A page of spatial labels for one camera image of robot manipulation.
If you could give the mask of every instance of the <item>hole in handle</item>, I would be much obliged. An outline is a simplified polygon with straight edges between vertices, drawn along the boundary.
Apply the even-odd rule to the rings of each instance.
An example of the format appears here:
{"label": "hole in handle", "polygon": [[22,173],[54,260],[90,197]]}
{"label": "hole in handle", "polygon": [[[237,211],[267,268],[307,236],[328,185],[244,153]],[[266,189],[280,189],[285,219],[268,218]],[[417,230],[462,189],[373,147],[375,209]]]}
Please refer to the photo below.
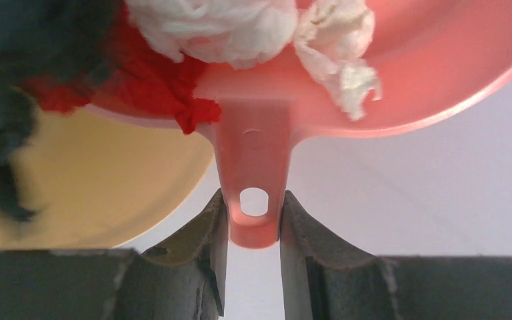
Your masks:
{"label": "hole in handle", "polygon": [[260,188],[246,188],[240,192],[240,210],[251,217],[261,217],[268,212],[268,194]]}

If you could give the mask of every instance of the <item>yellow bowl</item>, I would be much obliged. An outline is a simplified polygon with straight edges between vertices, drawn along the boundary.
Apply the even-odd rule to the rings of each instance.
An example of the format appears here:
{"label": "yellow bowl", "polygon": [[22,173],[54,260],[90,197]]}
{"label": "yellow bowl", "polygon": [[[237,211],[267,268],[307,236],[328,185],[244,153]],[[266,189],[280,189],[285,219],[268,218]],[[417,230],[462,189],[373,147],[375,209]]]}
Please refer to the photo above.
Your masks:
{"label": "yellow bowl", "polygon": [[0,216],[0,248],[115,247],[164,220],[213,160],[210,142],[80,110],[39,114],[33,146],[18,152],[32,209],[20,229]]}

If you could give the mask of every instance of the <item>pink handle tab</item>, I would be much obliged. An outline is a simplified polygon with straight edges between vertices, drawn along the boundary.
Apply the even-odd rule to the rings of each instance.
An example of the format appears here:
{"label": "pink handle tab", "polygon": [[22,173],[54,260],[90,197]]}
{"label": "pink handle tab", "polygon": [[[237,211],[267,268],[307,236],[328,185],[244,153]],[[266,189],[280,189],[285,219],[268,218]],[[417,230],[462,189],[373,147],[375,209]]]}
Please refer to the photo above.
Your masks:
{"label": "pink handle tab", "polygon": [[[218,99],[223,109],[212,141],[229,211],[230,239],[260,249],[274,244],[291,158],[291,119],[288,99]],[[259,188],[268,194],[268,210],[260,217],[241,210],[240,194]]]}

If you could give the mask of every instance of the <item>crumpled paper towel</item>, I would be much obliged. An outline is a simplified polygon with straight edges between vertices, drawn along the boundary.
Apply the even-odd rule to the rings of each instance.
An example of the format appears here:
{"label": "crumpled paper towel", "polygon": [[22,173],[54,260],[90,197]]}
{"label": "crumpled paper towel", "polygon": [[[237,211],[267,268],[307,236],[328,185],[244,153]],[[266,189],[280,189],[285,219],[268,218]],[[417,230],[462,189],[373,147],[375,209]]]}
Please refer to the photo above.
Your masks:
{"label": "crumpled paper towel", "polygon": [[316,0],[302,12],[293,36],[304,68],[352,120],[365,115],[362,103],[370,90],[374,99],[381,98],[376,70],[360,59],[374,26],[374,13],[364,0]]}
{"label": "crumpled paper towel", "polygon": [[126,0],[131,21],[152,49],[174,62],[183,53],[246,69],[291,42],[295,0]]}

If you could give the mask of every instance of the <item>red cloth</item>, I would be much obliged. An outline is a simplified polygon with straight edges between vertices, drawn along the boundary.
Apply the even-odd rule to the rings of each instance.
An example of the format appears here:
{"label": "red cloth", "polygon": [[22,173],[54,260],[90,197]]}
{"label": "red cloth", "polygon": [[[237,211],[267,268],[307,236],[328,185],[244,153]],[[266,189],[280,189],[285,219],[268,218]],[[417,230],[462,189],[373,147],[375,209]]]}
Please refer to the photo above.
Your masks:
{"label": "red cloth", "polygon": [[[193,97],[198,78],[207,64],[185,56],[182,63],[156,53],[139,30],[130,26],[124,8],[113,28],[112,45],[118,70],[100,91],[120,100],[138,114],[154,118],[174,118],[185,134],[200,123],[218,122],[221,108],[211,100]],[[47,82],[34,79],[29,86],[44,111],[70,114],[91,102],[90,95],[74,91],[72,86],[46,87]]]}

